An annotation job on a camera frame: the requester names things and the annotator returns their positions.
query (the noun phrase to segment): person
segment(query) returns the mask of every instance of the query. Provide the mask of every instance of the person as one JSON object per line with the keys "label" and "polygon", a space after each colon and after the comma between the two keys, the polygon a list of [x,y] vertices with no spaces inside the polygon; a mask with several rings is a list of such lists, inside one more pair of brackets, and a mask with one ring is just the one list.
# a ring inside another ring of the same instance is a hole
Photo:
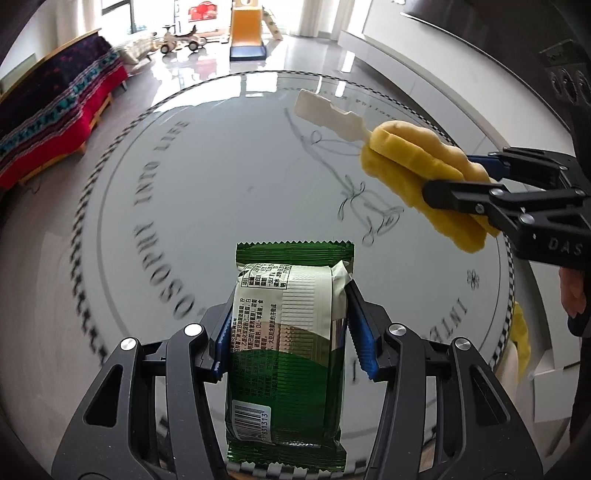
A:
{"label": "person", "polygon": [[561,267],[558,275],[562,307],[570,317],[576,317],[583,313],[587,306],[587,298],[583,291],[583,272]]}

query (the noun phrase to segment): barcode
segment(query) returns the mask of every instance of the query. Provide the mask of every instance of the barcode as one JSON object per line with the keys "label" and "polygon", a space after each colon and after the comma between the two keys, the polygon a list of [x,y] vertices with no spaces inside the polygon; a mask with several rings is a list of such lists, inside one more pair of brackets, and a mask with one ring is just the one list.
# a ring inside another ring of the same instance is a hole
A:
{"label": "barcode", "polygon": [[232,427],[239,440],[271,443],[271,407],[232,400]]}

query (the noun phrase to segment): metal screw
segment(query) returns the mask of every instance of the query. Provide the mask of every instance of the metal screw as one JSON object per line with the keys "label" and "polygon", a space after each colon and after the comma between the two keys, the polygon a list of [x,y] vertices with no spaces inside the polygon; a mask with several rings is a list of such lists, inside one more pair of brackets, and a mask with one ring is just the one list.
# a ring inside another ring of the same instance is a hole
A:
{"label": "metal screw", "polygon": [[400,325],[399,323],[393,323],[388,328],[388,331],[396,337],[401,337],[406,333],[406,327],[404,325]]}
{"label": "metal screw", "polygon": [[458,339],[456,339],[456,346],[460,350],[466,351],[466,350],[470,349],[472,344],[470,343],[470,340],[468,340],[467,338],[458,338]]}
{"label": "metal screw", "polygon": [[185,335],[188,337],[196,337],[197,335],[201,335],[203,331],[203,327],[198,323],[190,323],[185,327]]}
{"label": "metal screw", "polygon": [[135,338],[126,338],[121,342],[121,349],[122,350],[133,350],[138,342]]}
{"label": "metal screw", "polygon": [[535,223],[534,218],[529,213],[522,213],[519,215],[519,220],[527,225],[533,225]]}

